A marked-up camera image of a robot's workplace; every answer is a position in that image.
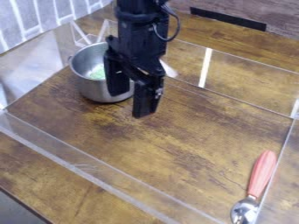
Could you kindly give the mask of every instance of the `wooden table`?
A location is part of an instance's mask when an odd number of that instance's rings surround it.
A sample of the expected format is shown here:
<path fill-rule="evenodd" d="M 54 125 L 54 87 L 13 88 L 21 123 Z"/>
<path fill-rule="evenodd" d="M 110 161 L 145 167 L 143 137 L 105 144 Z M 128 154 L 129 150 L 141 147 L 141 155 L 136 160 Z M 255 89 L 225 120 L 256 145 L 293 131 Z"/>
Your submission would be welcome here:
<path fill-rule="evenodd" d="M 80 20 L 86 32 L 92 33 L 101 20 L 98 13 Z M 181 17 L 180 39 L 297 69 L 293 40 Z M 165 95 L 155 115 L 136 120 L 131 108 L 132 100 L 100 105 L 84 99 L 65 68 L 8 111 L 229 222 L 229 208 L 244 197 L 255 159 L 263 149 L 280 151 L 292 120 L 172 79 L 165 80 Z M 160 222 L 9 137 L 0 138 L 1 186 L 52 222 Z"/>

